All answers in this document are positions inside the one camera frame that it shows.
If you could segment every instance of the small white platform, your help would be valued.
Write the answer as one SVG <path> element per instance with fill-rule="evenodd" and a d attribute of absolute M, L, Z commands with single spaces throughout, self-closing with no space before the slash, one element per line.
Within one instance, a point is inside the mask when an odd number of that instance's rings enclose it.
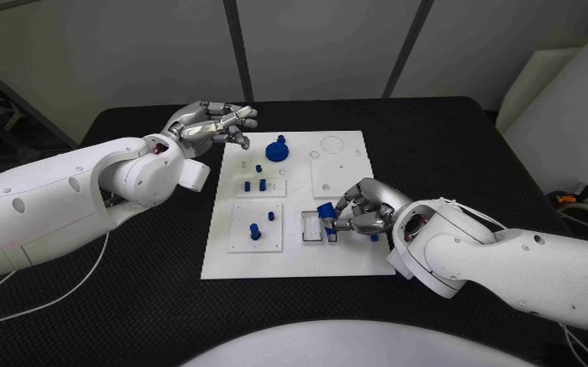
<path fill-rule="evenodd" d="M 265 158 L 265 147 L 275 142 L 280 134 L 285 137 L 290 155 L 285 161 L 271 162 Z M 362 178 L 372 177 L 362 132 L 248 133 L 248 137 L 249 150 L 242 150 L 233 144 L 225 147 L 200 277 L 239 279 L 393 274 L 393 269 L 386 263 L 389 252 L 386 237 L 380 236 L 379 241 L 372 242 L 366 235 L 339 232 L 334 244 L 329 243 L 326 235 L 319 243 L 308 245 L 303 242 L 301 212 L 316 211 L 326 201 L 334 204 L 353 184 Z M 262 166 L 261 173 L 257 173 L 255 165 Z M 265 178 L 268 183 L 272 179 L 272 183 L 284 184 L 285 197 L 277 195 L 257 197 L 252 194 L 244 196 L 245 192 L 241 191 L 245 180 L 251 181 L 254 190 L 261 178 Z M 235 205 L 245 207 L 241 204 L 251 203 L 257 204 L 248 206 L 245 210 L 248 219 L 244 220 L 244 216 L 235 217 Z M 271 229 L 267 227 L 275 224 L 268 223 L 265 207 L 272 204 L 281 205 L 282 237 L 280 250 L 272 241 L 277 250 L 274 252 L 270 250 L 267 237 L 277 234 L 268 234 Z M 349 209 L 342 217 L 350 217 Z M 252 244 L 249 238 L 246 224 L 249 222 L 257 223 L 262 235 L 255 241 L 257 244 Z M 235 236 L 238 239 L 242 237 L 241 244 L 248 244 L 248 247 L 239 250 L 231 248 L 241 246 L 231 243 L 236 240 Z M 259 248 L 262 246 L 259 241 L 264 238 L 268 242 L 267 249 Z"/>

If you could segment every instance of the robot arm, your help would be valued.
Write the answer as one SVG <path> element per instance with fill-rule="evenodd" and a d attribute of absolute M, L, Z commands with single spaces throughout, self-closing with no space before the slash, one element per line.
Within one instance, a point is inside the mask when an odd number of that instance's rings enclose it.
<path fill-rule="evenodd" d="M 257 111 L 197 102 L 182 108 L 161 133 L 121 138 L 0 174 L 0 274 L 76 250 L 128 218 L 161 204 L 176 186 L 200 191 L 209 168 L 193 161 L 213 143 L 249 140 Z M 107 206 L 101 188 L 123 197 Z"/>
<path fill-rule="evenodd" d="M 565 325 L 588 329 L 588 242 L 525 229 L 496 233 L 441 200 L 412 202 L 365 178 L 336 207 L 353 204 L 356 217 L 324 219 L 329 228 L 376 234 L 392 230 L 388 263 L 451 298 L 468 280 L 509 305 Z"/>

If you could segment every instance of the black table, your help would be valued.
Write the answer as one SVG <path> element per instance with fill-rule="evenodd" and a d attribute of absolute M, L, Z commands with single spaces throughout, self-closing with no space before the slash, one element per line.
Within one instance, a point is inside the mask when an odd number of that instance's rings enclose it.
<path fill-rule="evenodd" d="M 104 111 L 82 146 L 159 132 L 180 106 Z M 512 227 L 568 235 L 471 99 L 254 106 L 258 131 L 362 130 L 375 178 L 415 200 L 444 196 Z M 466 337 L 546 365 L 571 360 L 556 324 L 510 309 L 471 282 L 447 300 L 417 279 L 401 276 L 200 280 L 222 155 L 218 145 L 202 156 L 212 168 L 202 193 L 177 188 L 161 206 L 111 233 L 102 263 L 75 294 L 0 324 L 1 365 L 176 365 L 236 336 L 311 319 L 399 322 Z M 0 288 L 1 313 L 62 295 L 86 274 L 101 248 L 102 238 L 22 271 Z"/>

